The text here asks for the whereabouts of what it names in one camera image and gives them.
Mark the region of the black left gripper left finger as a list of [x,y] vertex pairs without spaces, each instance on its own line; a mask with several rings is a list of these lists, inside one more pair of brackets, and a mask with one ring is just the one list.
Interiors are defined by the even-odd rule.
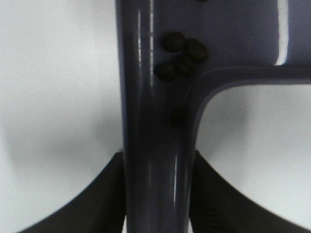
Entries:
[[25,233],[120,233],[126,216],[123,154],[68,204],[24,229]]

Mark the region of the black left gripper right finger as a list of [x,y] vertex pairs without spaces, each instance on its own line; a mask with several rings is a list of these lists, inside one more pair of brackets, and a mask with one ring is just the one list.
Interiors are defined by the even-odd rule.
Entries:
[[195,233],[307,233],[308,229],[259,206],[195,152],[190,222]]

